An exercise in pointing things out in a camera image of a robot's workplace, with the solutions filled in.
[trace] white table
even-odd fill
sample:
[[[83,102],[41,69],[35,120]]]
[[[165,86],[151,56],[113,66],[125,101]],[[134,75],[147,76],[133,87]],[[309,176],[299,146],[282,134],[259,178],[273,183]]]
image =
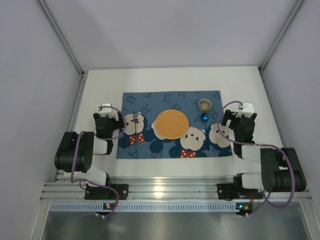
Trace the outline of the white table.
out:
[[[254,140],[281,147],[268,98],[255,66],[90,70],[75,131],[95,132],[97,106],[111,103],[121,109],[124,92],[221,91],[222,105],[234,100],[254,103]],[[229,109],[236,111],[237,105]],[[168,159],[117,159],[118,141],[111,155],[94,155],[93,164],[112,177],[216,177],[260,172],[260,164],[237,156]]]

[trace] gray wall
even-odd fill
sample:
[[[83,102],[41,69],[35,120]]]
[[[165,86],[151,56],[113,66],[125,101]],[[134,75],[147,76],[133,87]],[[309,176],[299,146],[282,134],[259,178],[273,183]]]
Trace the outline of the gray wall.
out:
[[[78,82],[36,1],[0,1],[2,240],[28,237]]]
[[[307,0],[265,70],[285,140],[320,213],[320,1]]]
[[[296,0],[46,0],[85,70],[259,66]]]

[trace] placemat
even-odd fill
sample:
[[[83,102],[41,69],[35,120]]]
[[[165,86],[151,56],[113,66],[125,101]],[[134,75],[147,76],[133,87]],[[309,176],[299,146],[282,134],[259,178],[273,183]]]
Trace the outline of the placemat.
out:
[[[212,108],[207,113],[207,130],[201,120],[202,113],[198,109],[201,99],[209,99],[212,102]],[[168,109],[183,112],[189,121],[186,134],[176,140],[163,138],[155,128],[157,116]],[[219,134],[217,128],[217,117],[221,109],[220,91],[125,92],[122,96],[122,112],[127,126],[118,141],[116,157],[168,159],[230,156],[230,142]],[[136,125],[133,112],[138,112]],[[221,130],[228,135],[227,127],[222,126]]]

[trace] red bow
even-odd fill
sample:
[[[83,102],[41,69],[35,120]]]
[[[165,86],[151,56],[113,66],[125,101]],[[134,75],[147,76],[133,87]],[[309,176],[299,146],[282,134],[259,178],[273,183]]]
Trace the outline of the red bow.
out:
[[[196,157],[196,152],[195,151],[187,151],[187,150],[182,150],[180,153],[180,158],[195,158]]]
[[[142,133],[139,133],[138,135],[136,136],[130,136],[130,144],[135,144],[137,141],[140,141],[140,142],[144,142],[145,141],[145,137]]]

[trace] gray floor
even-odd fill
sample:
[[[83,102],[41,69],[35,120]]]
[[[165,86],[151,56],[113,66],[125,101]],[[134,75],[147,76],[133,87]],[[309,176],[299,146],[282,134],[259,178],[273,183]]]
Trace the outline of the gray floor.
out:
[[[43,240],[308,240],[299,205],[264,206],[252,217],[224,213],[117,213],[106,220],[82,213],[51,212]]]

